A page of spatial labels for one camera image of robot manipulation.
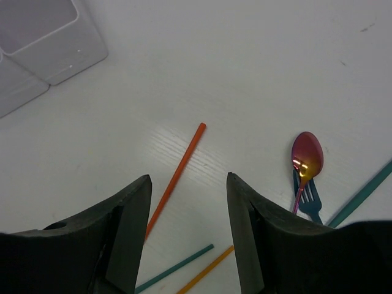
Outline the iridescent ornate spoon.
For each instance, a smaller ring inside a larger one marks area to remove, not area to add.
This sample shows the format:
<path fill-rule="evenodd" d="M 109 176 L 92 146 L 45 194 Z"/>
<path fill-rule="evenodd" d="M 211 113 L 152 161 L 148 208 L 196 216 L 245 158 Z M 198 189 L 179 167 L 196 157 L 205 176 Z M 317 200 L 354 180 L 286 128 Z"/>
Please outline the iridescent ornate spoon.
<path fill-rule="evenodd" d="M 292 146 L 291 161 L 300 179 L 292 209 L 296 215 L 307 183 L 321 172 L 324 164 L 321 144 L 312 132 L 305 131 L 297 136 Z"/>

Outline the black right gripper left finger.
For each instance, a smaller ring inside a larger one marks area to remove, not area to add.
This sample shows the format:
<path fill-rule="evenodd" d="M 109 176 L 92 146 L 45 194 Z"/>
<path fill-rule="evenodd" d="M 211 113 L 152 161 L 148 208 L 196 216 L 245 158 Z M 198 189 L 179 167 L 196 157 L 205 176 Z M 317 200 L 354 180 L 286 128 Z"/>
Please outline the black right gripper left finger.
<path fill-rule="evenodd" d="M 2 293 L 134 293 L 151 206 L 143 175 L 42 230 L 1 234 Z"/>

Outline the teal chopstick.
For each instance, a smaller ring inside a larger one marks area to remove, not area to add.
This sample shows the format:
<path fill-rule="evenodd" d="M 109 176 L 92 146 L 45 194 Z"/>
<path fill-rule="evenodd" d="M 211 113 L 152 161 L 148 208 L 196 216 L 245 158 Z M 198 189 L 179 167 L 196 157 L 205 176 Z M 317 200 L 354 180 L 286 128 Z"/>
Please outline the teal chopstick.
<path fill-rule="evenodd" d="M 214 245 L 213 244 L 207 245 L 203 249 L 197 251 L 196 253 L 192 254 L 191 256 L 189 256 L 189 257 L 185 258 L 184 260 L 178 262 L 177 264 L 173 265 L 169 269 L 166 269 L 165 271 L 163 271 L 162 273 L 158 274 L 157 276 L 154 276 L 150 280 L 144 282 L 143 284 L 140 284 L 139 286 L 137 286 L 135 288 L 134 293 L 138 294 L 138 293 L 141 293 L 141 292 L 145 291 L 147 288 L 150 288 L 151 286 L 153 286 L 154 284 L 158 283 L 162 279 L 164 279 L 167 276 L 173 274 L 175 271 L 181 269 L 182 267 L 186 266 L 190 262 L 193 262 L 194 260 L 196 260 L 197 258 L 201 257 L 203 254 L 207 253 L 211 249 L 214 249 Z"/>
<path fill-rule="evenodd" d="M 328 226 L 336 228 L 346 220 L 346 218 L 348 218 L 349 215 L 351 215 L 390 174 L 391 160 L 341 208 L 341 210 L 330 220 Z"/>

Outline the teal chopstick right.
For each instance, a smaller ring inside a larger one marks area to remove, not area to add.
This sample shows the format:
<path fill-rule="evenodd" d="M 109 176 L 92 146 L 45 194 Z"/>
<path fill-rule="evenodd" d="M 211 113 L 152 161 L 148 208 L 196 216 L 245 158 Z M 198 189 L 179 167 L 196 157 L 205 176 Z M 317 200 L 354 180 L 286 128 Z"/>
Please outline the teal chopstick right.
<path fill-rule="evenodd" d="M 328 226 L 336 228 L 346 220 L 346 218 L 348 218 L 349 215 L 351 215 L 390 174 L 391 160 L 341 208 L 341 210 L 330 220 Z"/>

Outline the teal chopstick centre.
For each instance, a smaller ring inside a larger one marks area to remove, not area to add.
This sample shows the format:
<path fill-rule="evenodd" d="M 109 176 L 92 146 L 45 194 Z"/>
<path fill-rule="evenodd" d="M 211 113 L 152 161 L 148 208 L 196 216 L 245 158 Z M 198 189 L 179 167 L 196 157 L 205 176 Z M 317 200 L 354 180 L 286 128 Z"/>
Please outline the teal chopstick centre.
<path fill-rule="evenodd" d="M 139 286 L 137 286 L 135 288 L 134 293 L 138 294 L 138 293 L 141 293 L 141 292 L 145 291 L 147 288 L 150 288 L 151 286 L 153 286 L 154 284 L 158 283 L 162 279 L 164 279 L 167 276 L 173 274 L 175 271 L 181 269 L 182 267 L 186 266 L 190 262 L 193 262 L 194 260 L 196 260 L 197 258 L 201 257 L 203 254 L 207 253 L 211 249 L 214 249 L 214 245 L 213 244 L 207 245 L 203 249 L 197 251 L 196 253 L 192 254 L 191 256 L 189 256 L 189 257 L 185 258 L 184 260 L 178 262 L 177 264 L 173 265 L 169 269 L 166 269 L 165 271 L 163 271 L 162 273 L 158 274 L 157 276 L 154 276 L 150 280 L 144 282 L 143 284 L 140 284 Z"/>

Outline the dark blue fork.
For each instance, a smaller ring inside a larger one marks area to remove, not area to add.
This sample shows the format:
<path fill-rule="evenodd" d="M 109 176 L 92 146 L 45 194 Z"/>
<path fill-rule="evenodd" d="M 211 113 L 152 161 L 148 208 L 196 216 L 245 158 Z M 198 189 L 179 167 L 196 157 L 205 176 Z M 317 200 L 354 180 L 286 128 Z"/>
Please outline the dark blue fork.
<path fill-rule="evenodd" d="M 322 208 L 322 203 L 313 179 L 311 179 L 306 184 L 301 194 L 301 200 L 299 202 L 298 208 L 302 213 L 307 214 L 313 222 L 320 225 L 323 224 L 319 216 L 319 212 Z"/>

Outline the yellow chopstick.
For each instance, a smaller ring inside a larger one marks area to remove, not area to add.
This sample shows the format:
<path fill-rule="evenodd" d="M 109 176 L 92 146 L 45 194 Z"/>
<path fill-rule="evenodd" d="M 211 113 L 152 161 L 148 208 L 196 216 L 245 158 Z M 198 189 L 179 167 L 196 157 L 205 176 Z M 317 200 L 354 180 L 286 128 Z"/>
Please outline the yellow chopstick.
<path fill-rule="evenodd" d="M 190 280 L 177 294 L 185 294 L 195 285 L 197 285 L 204 277 L 206 277 L 213 269 L 215 269 L 223 260 L 225 260 L 234 251 L 234 245 L 227 248 L 220 256 L 211 262 L 205 269 L 199 272 L 192 280 Z"/>

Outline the white divided utensil container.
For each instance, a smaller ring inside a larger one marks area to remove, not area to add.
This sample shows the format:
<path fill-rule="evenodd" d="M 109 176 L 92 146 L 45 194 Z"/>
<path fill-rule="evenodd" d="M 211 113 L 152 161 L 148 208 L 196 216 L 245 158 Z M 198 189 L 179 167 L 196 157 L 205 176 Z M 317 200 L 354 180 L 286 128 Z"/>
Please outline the white divided utensil container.
<path fill-rule="evenodd" d="M 84 1 L 1 1 L 1 116 L 107 56 Z"/>

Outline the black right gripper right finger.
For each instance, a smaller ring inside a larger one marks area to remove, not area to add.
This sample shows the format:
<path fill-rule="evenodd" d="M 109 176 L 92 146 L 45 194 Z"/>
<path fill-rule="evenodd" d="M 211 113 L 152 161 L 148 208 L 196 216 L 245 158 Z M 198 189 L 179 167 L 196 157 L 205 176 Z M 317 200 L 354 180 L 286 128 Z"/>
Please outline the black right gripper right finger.
<path fill-rule="evenodd" d="M 391 222 L 329 228 L 292 214 L 227 175 L 242 293 L 390 293 Z"/>

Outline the orange chopstick left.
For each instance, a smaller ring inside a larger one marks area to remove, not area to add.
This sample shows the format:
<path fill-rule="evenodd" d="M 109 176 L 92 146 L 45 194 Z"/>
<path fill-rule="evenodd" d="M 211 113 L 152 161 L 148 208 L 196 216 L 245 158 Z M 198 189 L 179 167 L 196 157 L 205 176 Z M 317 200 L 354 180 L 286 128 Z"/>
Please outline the orange chopstick left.
<path fill-rule="evenodd" d="M 148 222 L 147 228 L 146 228 L 146 235 L 145 235 L 145 241 L 148 239 L 150 233 L 152 232 L 158 218 L 160 217 L 162 211 L 165 208 L 165 205 L 167 204 L 168 200 L 170 199 L 171 194 L 173 193 L 183 171 L 186 168 L 187 163 L 189 162 L 191 156 L 193 155 L 199 141 L 201 140 L 204 132 L 206 130 L 206 124 L 201 122 L 192 137 L 189 146 L 187 147 L 181 161 L 179 162 L 167 188 L 165 189 L 151 219 Z"/>

